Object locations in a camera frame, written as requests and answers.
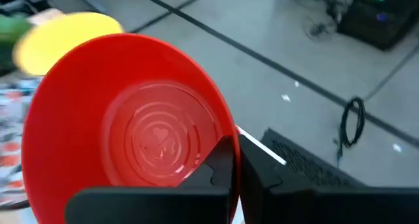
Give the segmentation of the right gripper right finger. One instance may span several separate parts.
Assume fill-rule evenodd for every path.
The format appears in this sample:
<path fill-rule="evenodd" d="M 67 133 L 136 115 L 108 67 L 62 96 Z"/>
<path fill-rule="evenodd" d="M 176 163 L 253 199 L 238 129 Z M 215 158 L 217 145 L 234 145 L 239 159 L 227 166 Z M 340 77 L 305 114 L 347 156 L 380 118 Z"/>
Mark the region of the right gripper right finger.
<path fill-rule="evenodd" d="M 240 135 L 242 203 L 246 224 L 285 223 L 283 208 L 272 188 L 283 183 L 275 168 L 280 165 L 273 157 Z"/>

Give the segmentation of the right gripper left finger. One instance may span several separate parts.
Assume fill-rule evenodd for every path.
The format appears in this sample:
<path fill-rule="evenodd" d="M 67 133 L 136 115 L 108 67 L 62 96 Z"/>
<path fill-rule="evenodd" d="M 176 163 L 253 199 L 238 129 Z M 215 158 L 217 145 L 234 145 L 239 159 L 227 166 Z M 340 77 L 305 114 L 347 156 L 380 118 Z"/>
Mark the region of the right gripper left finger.
<path fill-rule="evenodd" d="M 203 163 L 179 186 L 190 194 L 230 198 L 234 170 L 232 136 L 223 136 Z"/>

